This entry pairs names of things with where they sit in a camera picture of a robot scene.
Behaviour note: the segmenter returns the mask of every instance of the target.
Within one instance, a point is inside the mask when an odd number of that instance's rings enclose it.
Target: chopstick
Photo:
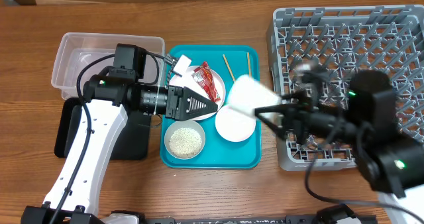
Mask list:
[[[250,54],[247,52],[247,65],[249,66],[249,76],[252,77],[252,70],[250,69]]]
[[[230,65],[228,64],[228,61],[227,61],[227,58],[225,57],[225,54],[223,54],[223,58],[224,58],[225,64],[227,65],[228,71],[230,72],[230,75],[233,78],[233,81],[235,82],[236,79],[234,78],[233,72],[231,71]]]

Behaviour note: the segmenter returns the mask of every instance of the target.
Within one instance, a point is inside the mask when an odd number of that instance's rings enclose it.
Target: green light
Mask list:
[[[406,168],[406,164],[404,162],[402,162],[402,160],[395,160],[395,165],[396,167],[398,167],[399,169],[404,169]]]

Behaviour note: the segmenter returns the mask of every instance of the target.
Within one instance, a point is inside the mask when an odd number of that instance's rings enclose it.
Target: bowl of rice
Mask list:
[[[195,121],[176,121],[165,132],[166,150],[175,158],[196,157],[205,146],[206,134]]]

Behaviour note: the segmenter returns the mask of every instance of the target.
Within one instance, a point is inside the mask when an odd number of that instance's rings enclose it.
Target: blue tray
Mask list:
[[[192,59],[192,66],[199,66],[206,61],[211,69],[216,71],[224,80],[226,97],[234,84],[225,65],[223,54],[227,57],[234,77],[237,79],[248,74],[247,55],[250,53],[252,77],[259,80],[259,59],[256,51],[249,46],[221,45],[179,45],[170,54],[179,58],[182,54]],[[249,169],[255,167],[262,156],[262,139],[260,122],[256,122],[253,135],[242,142],[230,142],[222,138],[215,128],[215,115],[198,121],[206,134],[205,147],[196,157],[189,160],[174,158],[165,148],[164,136],[173,120],[163,118],[160,140],[160,157],[172,168],[237,168]]]

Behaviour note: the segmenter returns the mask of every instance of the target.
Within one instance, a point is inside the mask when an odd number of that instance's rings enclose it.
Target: red snack packet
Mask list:
[[[211,68],[207,62],[203,62],[200,67],[196,68],[191,76],[206,91],[211,101],[217,102],[221,100],[213,82]]]

